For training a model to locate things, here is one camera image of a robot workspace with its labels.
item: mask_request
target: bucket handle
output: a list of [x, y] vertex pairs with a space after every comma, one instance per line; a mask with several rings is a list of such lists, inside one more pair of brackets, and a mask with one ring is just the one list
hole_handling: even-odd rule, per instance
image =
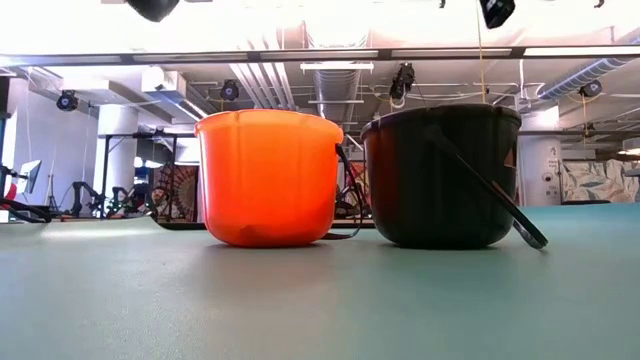
[[358, 223], [358, 227], [351, 234], [327, 233], [325, 236], [323, 236], [321, 238], [321, 240], [346, 240], [346, 239], [349, 239], [349, 238], [352, 238], [352, 237], [356, 236], [358, 234], [358, 232], [360, 231], [360, 229], [362, 228], [362, 220], [364, 218], [364, 206], [363, 206], [364, 203], [362, 201], [362, 198], [364, 197], [364, 195], [362, 195], [360, 193], [360, 188], [358, 187], [358, 185], [356, 183], [356, 176], [353, 173], [353, 169], [351, 168], [351, 162], [349, 161], [349, 158], [347, 157], [347, 154], [345, 154], [345, 152], [342, 149], [342, 146], [340, 146], [340, 144], [336, 144], [336, 153], [340, 157], [340, 160], [342, 160], [342, 163], [344, 164], [344, 169], [347, 172], [347, 174], [349, 175], [349, 180], [351, 180], [351, 183], [354, 186], [354, 190], [356, 192], [356, 199], [358, 201], [358, 207], [360, 208], [360, 223]]
[[533, 225], [533, 223], [520, 211], [516, 204], [511, 200], [509, 195], [495, 181], [489, 181], [480, 175], [469, 163], [467, 163], [460, 150], [442, 133], [442, 129], [438, 125], [429, 125], [425, 128], [424, 134], [427, 140], [431, 141], [440, 151], [445, 153], [456, 162], [460, 167], [467, 171], [467, 174], [482, 187], [489, 195], [491, 195], [502, 207], [504, 207], [515, 219], [513, 227], [520, 233], [524, 241], [534, 249], [542, 249], [549, 241], [547, 238]]

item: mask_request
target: black bucket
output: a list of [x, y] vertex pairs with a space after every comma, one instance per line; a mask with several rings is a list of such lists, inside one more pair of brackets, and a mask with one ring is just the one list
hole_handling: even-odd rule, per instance
[[516, 149], [521, 119], [508, 108], [447, 105], [397, 112], [362, 131], [373, 217], [394, 243], [415, 248], [481, 248], [514, 224], [525, 240], [547, 240], [517, 209]]

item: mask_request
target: patterned artwork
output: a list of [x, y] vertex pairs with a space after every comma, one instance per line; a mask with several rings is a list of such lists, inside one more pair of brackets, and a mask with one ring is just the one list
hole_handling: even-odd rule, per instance
[[[196, 192], [198, 186], [198, 166], [176, 166], [171, 219], [197, 221]], [[169, 189], [171, 187], [171, 167], [164, 166], [154, 170], [153, 198], [159, 202], [158, 221], [166, 221], [169, 215]]]
[[625, 171], [636, 168], [640, 168], [640, 164], [617, 160], [565, 162], [562, 165], [563, 199], [640, 202], [638, 178], [624, 176]]

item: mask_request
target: metal frame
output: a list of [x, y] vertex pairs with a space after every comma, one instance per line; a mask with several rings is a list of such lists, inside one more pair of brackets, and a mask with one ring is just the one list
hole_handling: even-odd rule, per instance
[[[2, 165], [2, 155], [4, 153], [4, 131], [7, 119], [11, 117], [9, 110], [9, 85], [10, 78], [0, 77], [0, 166]], [[4, 198], [4, 187], [7, 177], [0, 175], [0, 199]]]
[[[174, 185], [175, 185], [175, 163], [176, 163], [176, 147], [177, 147], [177, 139], [180, 138], [193, 138], [195, 135], [193, 134], [171, 134], [165, 133], [162, 131], [156, 131], [154, 133], [133, 133], [133, 134], [101, 134], [98, 135], [98, 139], [104, 139], [104, 163], [102, 164], [102, 189], [101, 194], [106, 198], [107, 195], [107, 172], [109, 171], [109, 152], [113, 149], [110, 148], [109, 144], [111, 139], [119, 138], [119, 139], [173, 139], [172, 149], [171, 149], [171, 180], [169, 181], [169, 215], [167, 216], [167, 222], [171, 222], [171, 212], [173, 211], [173, 197], [175, 196]], [[104, 211], [104, 202], [100, 205], [100, 219], [105, 218]]]
[[[608, 54], [527, 55], [527, 50], [575, 48], [608, 48]], [[553, 46], [489, 46], [482, 48], [487, 60], [513, 59], [599, 59], [603, 57], [640, 58], [623, 49], [629, 45], [553, 45]], [[89, 66], [89, 65], [163, 65], [163, 64], [228, 64], [306, 61], [417, 61], [478, 60], [478, 47], [363, 48], [363, 49], [291, 49], [188, 53], [116, 53], [116, 54], [2, 54], [3, 67], [21, 66]]]

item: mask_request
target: orange bucket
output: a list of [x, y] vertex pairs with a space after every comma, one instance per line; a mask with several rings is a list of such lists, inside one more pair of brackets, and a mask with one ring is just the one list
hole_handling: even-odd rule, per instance
[[196, 124], [207, 229], [243, 247], [302, 246], [333, 222], [342, 130], [282, 110], [242, 110]]

